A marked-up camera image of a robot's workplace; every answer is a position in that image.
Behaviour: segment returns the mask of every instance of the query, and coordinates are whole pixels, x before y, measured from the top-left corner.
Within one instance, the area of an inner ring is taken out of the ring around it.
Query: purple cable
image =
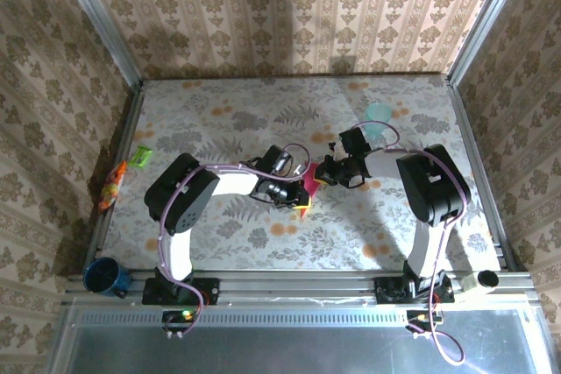
[[[218,171],[231,170],[231,171],[239,171],[241,173],[252,173],[252,174],[255,174],[255,175],[259,175],[261,177],[267,177],[268,179],[272,179],[272,180],[280,180],[280,181],[297,181],[297,180],[300,180],[312,165],[311,157],[309,155],[309,150],[304,145],[301,145],[301,144],[288,144],[284,147],[284,149],[286,150],[287,148],[293,147],[293,146],[297,146],[297,147],[301,148],[306,153],[306,155],[308,157],[308,164],[306,165],[306,169],[299,175],[296,175],[296,176],[293,176],[293,177],[281,177],[281,176],[278,176],[278,175],[263,173],[261,171],[250,168],[248,166],[244,166],[243,164],[238,164],[236,166],[231,165],[231,164],[207,164],[205,166],[198,166],[195,170],[191,171],[187,175],[187,177],[185,177],[185,179],[183,179],[183,181],[180,183],[180,185],[175,189],[174,193],[169,198],[169,201],[167,201],[167,204],[164,207],[164,210],[161,214],[160,236],[158,237],[158,254],[159,254],[159,257],[160,257],[160,270],[161,270],[162,274],[164,275],[164,277],[166,277],[167,280],[169,280],[170,282],[173,282],[176,285],[179,285],[183,288],[187,288],[189,291],[194,293],[196,295],[196,298],[199,300],[200,311],[198,311],[197,316],[194,318],[193,322],[188,327],[188,329],[185,330],[185,332],[183,332],[184,335],[187,334],[187,332],[190,331],[195,326],[196,322],[199,320],[199,317],[201,316],[201,313],[202,313],[202,309],[204,307],[204,299],[202,298],[201,293],[196,288],[192,287],[189,284],[186,284],[184,282],[181,282],[181,281],[175,279],[172,276],[169,269],[167,268],[166,256],[164,254],[164,247],[163,247],[162,240],[164,238],[164,235],[166,234],[166,219],[167,219],[167,214],[169,214],[169,209],[173,206],[173,204],[175,202],[175,199],[177,199],[177,196],[179,196],[179,194],[181,193],[181,190],[191,181],[191,179],[193,179],[193,177],[195,177],[195,175],[198,174],[200,171],[202,171],[204,169],[207,169],[207,168],[213,169],[213,170],[218,170]]]
[[[392,126],[391,124],[386,123],[386,122],[381,122],[380,120],[366,120],[364,122],[360,122],[360,123],[355,124],[354,126],[351,127],[351,129],[354,129],[355,127],[366,126],[367,124],[371,124],[371,123],[382,124],[382,125],[388,127],[389,129],[391,129],[395,133],[395,136],[397,137],[397,139],[392,144],[386,145],[385,146],[386,148],[389,148],[390,146],[395,146],[395,145],[399,144],[399,142],[400,142],[399,131],[397,131],[397,129],[395,129],[395,127]]]
[[[454,174],[452,173],[450,168],[448,168],[448,166],[446,166],[446,164],[444,162],[442,162],[439,158],[435,157],[432,153],[422,151],[422,150],[418,150],[418,149],[407,150],[407,149],[402,149],[402,148],[396,148],[396,149],[387,149],[386,148],[385,151],[386,152],[411,152],[411,153],[418,153],[420,155],[423,155],[424,157],[427,157],[428,159],[430,159],[435,164],[440,166],[440,168],[443,169],[444,173],[448,176],[448,178],[451,180],[454,187],[458,190],[459,197],[462,200],[462,210],[461,210],[461,212],[455,218],[452,218],[452,219],[450,219],[450,220],[448,220],[444,223],[444,229],[443,229],[442,235],[440,237],[440,244],[438,245],[437,258],[435,259],[435,267],[434,267],[434,270],[432,272],[432,276],[430,277],[430,289],[429,289],[429,321],[430,321],[430,333],[432,334],[432,340],[434,341],[435,346],[437,347],[438,352],[440,353],[440,355],[442,356],[444,361],[446,361],[450,365],[454,365],[456,367],[459,367],[460,365],[462,365],[465,362],[464,349],[462,348],[461,344],[456,340],[456,338],[454,338],[453,336],[451,336],[451,335],[449,335],[445,332],[437,332],[435,330],[434,317],[433,317],[433,314],[432,314],[432,304],[433,304],[433,297],[434,297],[434,292],[435,292],[435,280],[437,278],[438,262],[440,261],[440,255],[443,251],[444,239],[446,238],[446,230],[448,229],[449,226],[456,223],[456,221],[458,221],[460,218],[462,218],[465,215],[465,212],[467,210],[467,196],[465,195],[464,189],[460,186],[458,179],[454,176]],[[450,338],[454,343],[456,343],[456,345],[458,345],[459,352],[460,352],[460,358],[457,361],[453,360],[452,358],[450,358],[448,356],[448,354],[446,354],[442,345],[440,344],[440,341],[438,341],[438,336],[439,335],[443,335],[445,337]]]

